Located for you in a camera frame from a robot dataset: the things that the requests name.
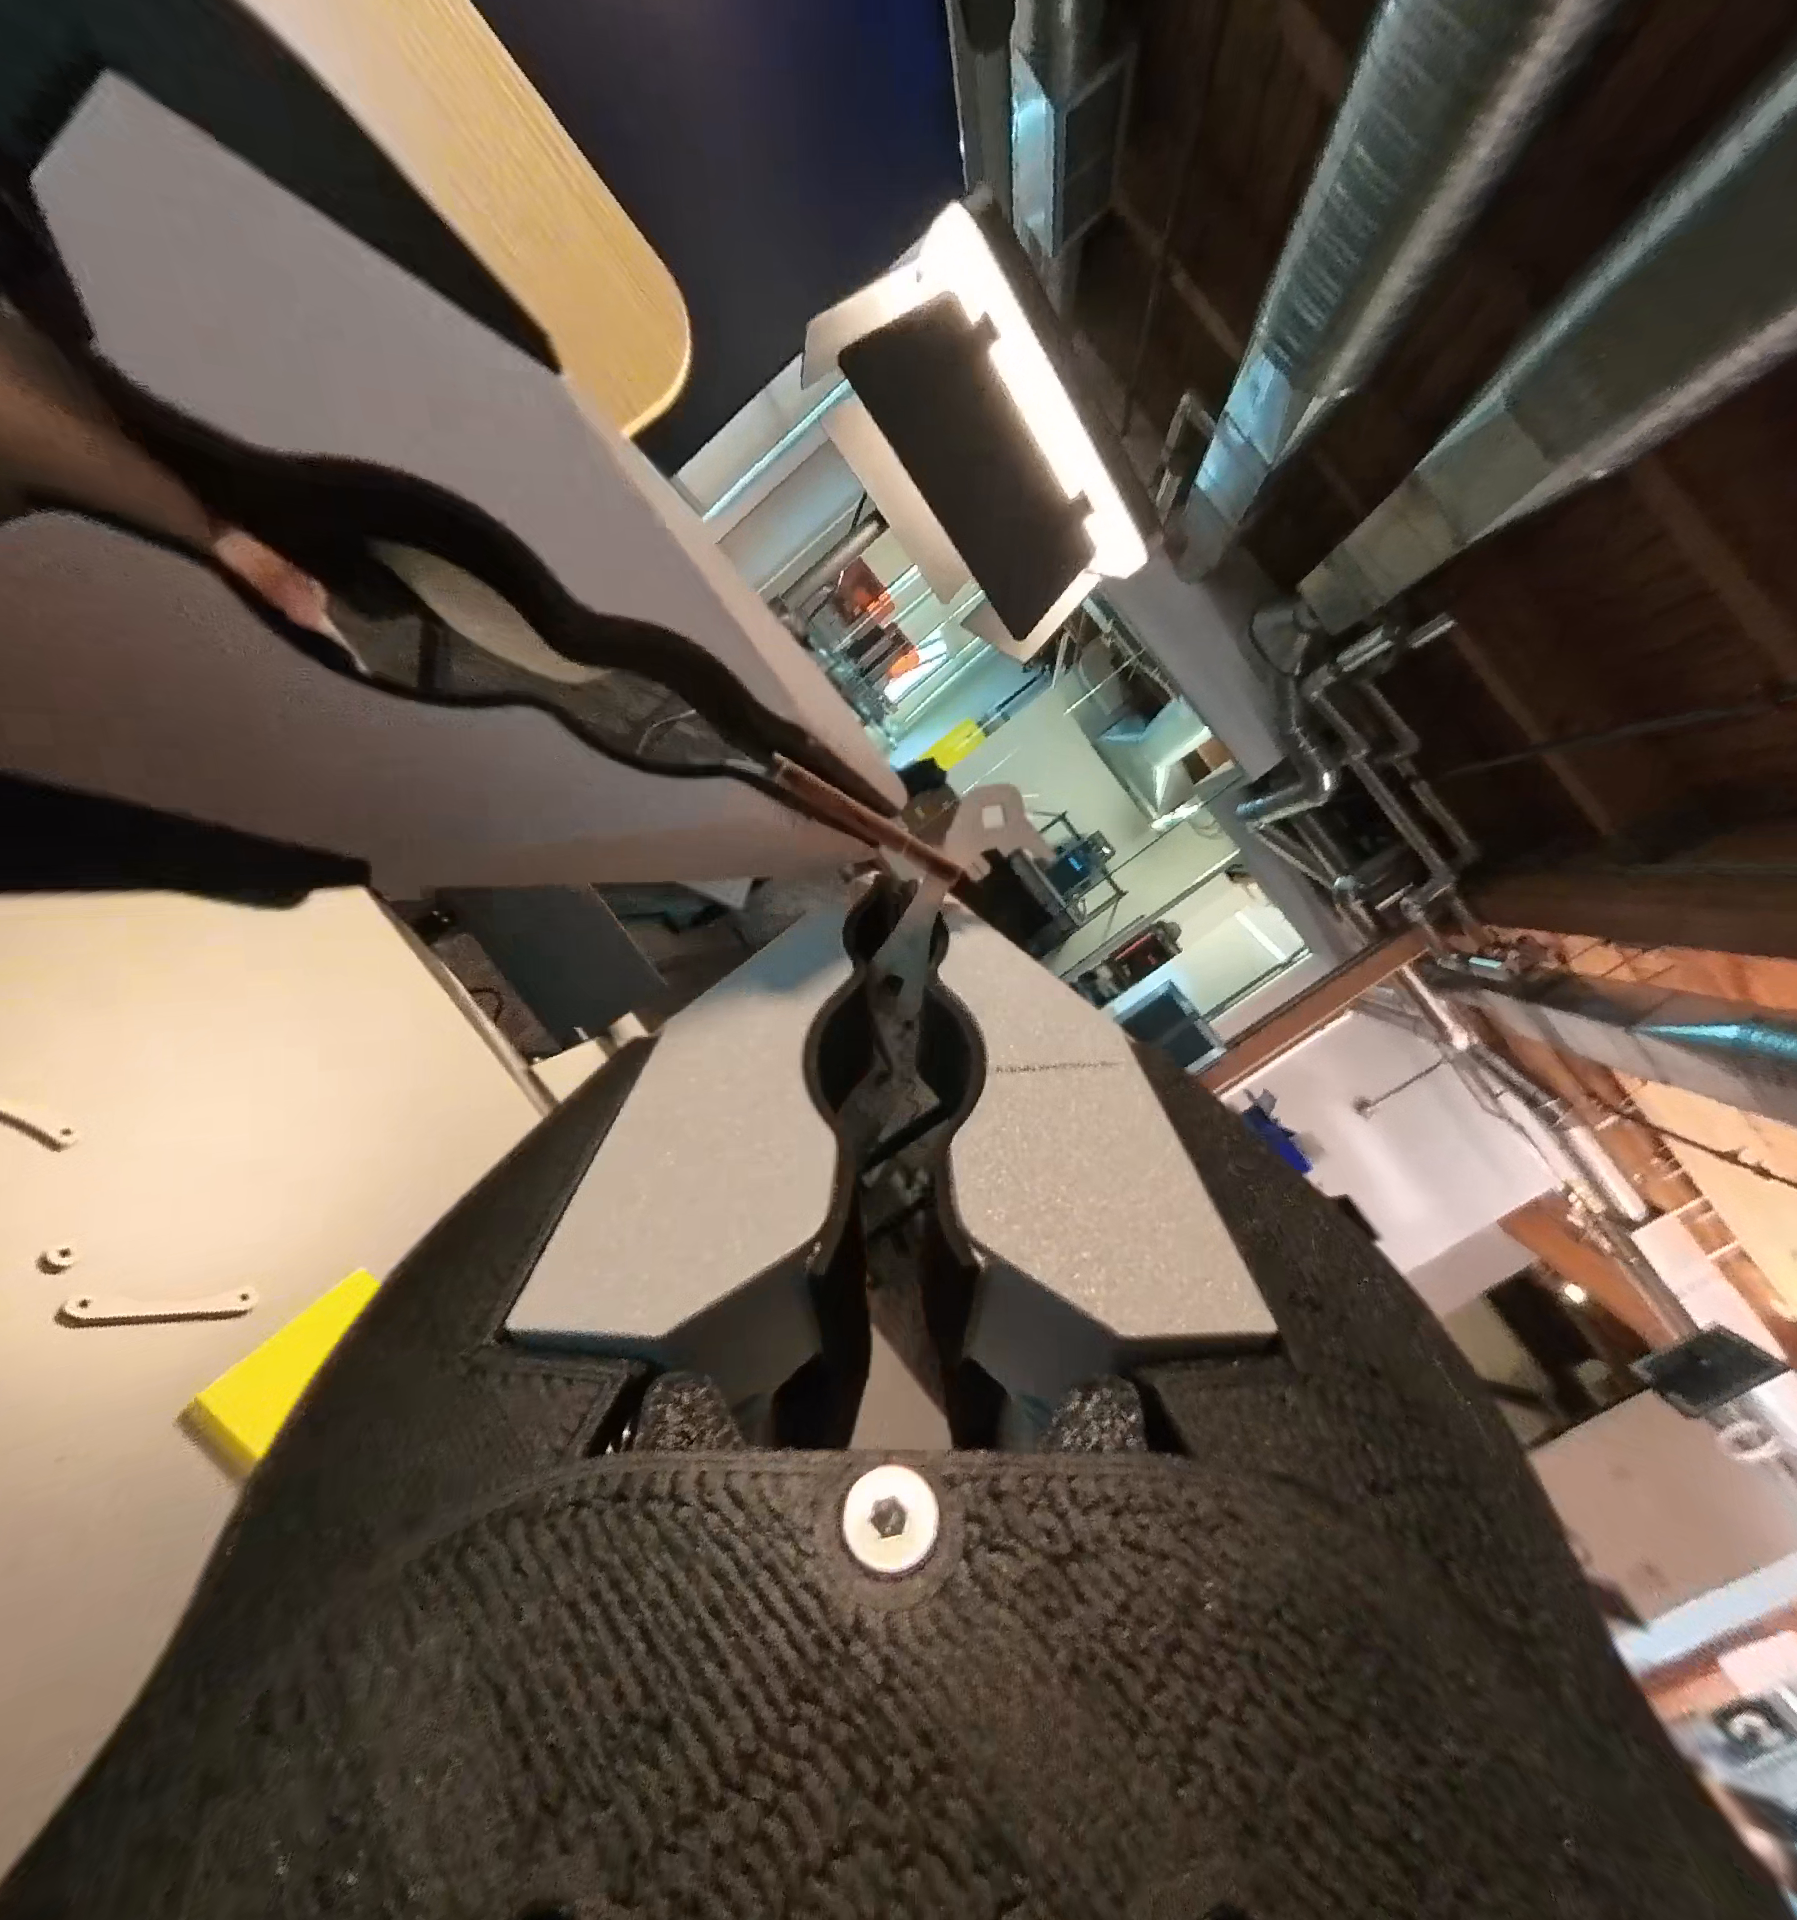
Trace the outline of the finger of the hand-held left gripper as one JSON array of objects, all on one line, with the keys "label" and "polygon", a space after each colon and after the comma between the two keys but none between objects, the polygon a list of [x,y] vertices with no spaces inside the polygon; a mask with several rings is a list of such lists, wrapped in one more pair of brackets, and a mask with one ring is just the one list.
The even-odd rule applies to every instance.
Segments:
[{"label": "finger of the hand-held left gripper", "polygon": [[561,372],[105,71],[33,178],[95,349],[187,420],[444,492],[594,613],[733,671],[862,797],[900,785],[672,483]]},{"label": "finger of the hand-held left gripper", "polygon": [[642,772],[522,704],[369,684],[205,563],[0,525],[0,772],[356,859],[385,890],[815,877],[871,848],[728,776]]}]

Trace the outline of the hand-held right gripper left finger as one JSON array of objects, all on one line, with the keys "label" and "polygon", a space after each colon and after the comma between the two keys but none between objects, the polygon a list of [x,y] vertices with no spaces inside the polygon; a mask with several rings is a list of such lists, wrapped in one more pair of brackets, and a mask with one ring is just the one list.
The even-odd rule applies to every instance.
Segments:
[{"label": "hand-held right gripper left finger", "polygon": [[789,925],[646,1043],[508,1308],[513,1345],[701,1376],[741,1419],[857,1416],[871,1329],[818,1042],[873,890],[793,888]]}]

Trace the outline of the small metal bracket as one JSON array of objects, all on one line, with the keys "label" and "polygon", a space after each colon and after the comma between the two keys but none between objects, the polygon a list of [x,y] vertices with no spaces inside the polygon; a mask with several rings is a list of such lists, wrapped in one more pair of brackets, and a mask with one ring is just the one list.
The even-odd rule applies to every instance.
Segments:
[{"label": "small metal bracket", "polygon": [[871,1060],[853,1115],[873,1154],[935,1108],[918,1065],[918,1035],[940,914],[955,886],[985,879],[996,859],[1047,849],[1011,784],[985,784],[966,793],[932,787],[911,799],[906,822],[904,863],[914,888],[868,963],[864,990]]}]

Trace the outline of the copper rod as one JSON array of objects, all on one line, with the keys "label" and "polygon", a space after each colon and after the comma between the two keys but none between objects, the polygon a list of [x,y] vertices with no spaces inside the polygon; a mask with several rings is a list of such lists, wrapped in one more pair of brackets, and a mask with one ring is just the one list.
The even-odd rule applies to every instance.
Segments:
[{"label": "copper rod", "polygon": [[955,888],[970,877],[970,866],[947,849],[924,842],[897,817],[886,817],[817,772],[772,754],[766,765],[766,785],[774,797],[802,819],[828,826],[850,842],[904,863],[907,868]]}]

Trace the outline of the flat wooden link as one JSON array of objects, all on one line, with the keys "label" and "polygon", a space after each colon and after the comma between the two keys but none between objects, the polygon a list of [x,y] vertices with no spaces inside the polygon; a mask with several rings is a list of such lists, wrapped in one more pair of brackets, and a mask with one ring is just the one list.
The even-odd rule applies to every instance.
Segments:
[{"label": "flat wooden link", "polygon": [[246,1317],[260,1304],[254,1288],[190,1298],[135,1298],[117,1293],[72,1295],[54,1312],[66,1328],[195,1325]]}]

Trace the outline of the person's left hand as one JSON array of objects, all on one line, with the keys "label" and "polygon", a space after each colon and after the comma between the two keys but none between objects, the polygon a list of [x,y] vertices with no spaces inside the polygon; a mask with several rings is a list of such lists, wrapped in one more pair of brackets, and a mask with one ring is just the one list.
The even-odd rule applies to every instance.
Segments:
[{"label": "person's left hand", "polygon": [[108,515],[225,565],[294,626],[339,642],[329,591],[215,515],[117,420],[91,383],[0,302],[0,523],[42,510]]}]

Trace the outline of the grey box printer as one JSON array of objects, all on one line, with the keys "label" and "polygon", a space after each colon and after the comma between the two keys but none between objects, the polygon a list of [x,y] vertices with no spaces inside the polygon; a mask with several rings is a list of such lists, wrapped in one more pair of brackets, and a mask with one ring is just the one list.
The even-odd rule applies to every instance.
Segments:
[{"label": "grey box printer", "polygon": [[1171,980],[1117,1011],[1117,1024],[1134,1039],[1169,1056],[1177,1069],[1198,1070],[1222,1053],[1222,1042],[1195,1001]]}]

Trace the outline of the dark grey desk cabinet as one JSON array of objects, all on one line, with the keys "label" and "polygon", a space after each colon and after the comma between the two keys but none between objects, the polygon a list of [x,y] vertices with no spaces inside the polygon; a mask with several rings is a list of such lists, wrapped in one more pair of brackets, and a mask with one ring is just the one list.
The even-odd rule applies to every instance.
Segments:
[{"label": "dark grey desk cabinet", "polygon": [[410,928],[526,1060],[659,1009],[666,982],[590,888],[456,890]]}]

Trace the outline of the black equipment rack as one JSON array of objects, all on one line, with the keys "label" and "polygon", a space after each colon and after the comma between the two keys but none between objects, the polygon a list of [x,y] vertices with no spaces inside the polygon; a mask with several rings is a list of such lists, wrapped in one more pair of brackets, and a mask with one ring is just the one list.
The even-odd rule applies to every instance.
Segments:
[{"label": "black equipment rack", "polygon": [[974,892],[974,912],[1015,947],[1047,963],[1082,927],[1082,914],[1022,851],[993,851]]}]

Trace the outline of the yellow notepad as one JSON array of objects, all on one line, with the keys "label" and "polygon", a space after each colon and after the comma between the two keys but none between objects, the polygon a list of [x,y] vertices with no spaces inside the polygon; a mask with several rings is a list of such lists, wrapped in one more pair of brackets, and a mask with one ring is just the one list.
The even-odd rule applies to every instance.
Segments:
[{"label": "yellow notepad", "polygon": [[377,1293],[363,1269],[330,1287],[201,1389],[176,1428],[226,1476],[251,1476]]}]

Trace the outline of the metal ceiling pipes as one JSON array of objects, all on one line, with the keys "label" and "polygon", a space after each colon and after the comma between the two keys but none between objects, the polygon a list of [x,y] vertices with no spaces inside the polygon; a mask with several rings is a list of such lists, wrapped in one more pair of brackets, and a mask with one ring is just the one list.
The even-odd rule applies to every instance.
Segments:
[{"label": "metal ceiling pipes", "polygon": [[1271,601],[1247,624],[1269,670],[1288,772],[1252,781],[1235,825],[1363,931],[1382,916],[1425,931],[1465,916],[1461,882],[1476,844],[1422,776],[1421,735],[1383,688],[1407,659],[1453,631],[1439,613],[1336,642],[1294,599]]}]

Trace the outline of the black flat screen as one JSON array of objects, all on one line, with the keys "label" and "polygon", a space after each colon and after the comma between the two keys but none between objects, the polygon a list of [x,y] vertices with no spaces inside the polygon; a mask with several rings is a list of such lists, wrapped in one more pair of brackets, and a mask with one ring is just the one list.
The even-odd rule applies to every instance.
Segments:
[{"label": "black flat screen", "polygon": [[1630,1364],[1638,1385],[1690,1421],[1713,1418],[1789,1374],[1785,1356],[1725,1325],[1699,1328]]}]

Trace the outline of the rectangular hanging ceiling lamp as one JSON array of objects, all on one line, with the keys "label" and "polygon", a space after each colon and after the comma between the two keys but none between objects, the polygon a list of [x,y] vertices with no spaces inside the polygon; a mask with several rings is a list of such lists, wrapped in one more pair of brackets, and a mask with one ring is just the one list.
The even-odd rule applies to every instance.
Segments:
[{"label": "rectangular hanging ceiling lamp", "polygon": [[986,188],[808,322],[799,380],[830,375],[845,465],[942,604],[978,591],[1004,657],[1032,659],[1150,563],[1157,510]]}]

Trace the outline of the spiral metal ventilation duct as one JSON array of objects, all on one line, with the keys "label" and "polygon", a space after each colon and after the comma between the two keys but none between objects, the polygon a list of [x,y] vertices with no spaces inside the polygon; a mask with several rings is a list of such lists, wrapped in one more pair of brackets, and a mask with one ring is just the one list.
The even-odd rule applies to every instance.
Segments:
[{"label": "spiral metal ventilation duct", "polygon": [[1758,1009],[1719,996],[1576,972],[1491,972],[1476,963],[1430,964],[1450,997],[1509,1017],[1520,1032],[1648,1076],[1667,1076],[1670,1057],[1712,1060],[1797,1082],[1797,1013]]}]

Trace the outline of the large metal ventilation duct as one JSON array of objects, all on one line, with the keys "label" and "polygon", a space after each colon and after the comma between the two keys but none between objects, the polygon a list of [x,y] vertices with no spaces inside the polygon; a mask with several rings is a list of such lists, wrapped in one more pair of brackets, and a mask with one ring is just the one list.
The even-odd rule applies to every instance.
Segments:
[{"label": "large metal ventilation duct", "polygon": [[1186,496],[1186,579],[1225,558],[1269,479],[1366,384],[1612,13],[1377,8]]},{"label": "large metal ventilation duct", "polygon": [[1342,633],[1622,471],[1797,356],[1797,53],[1535,325],[1298,584]]}]

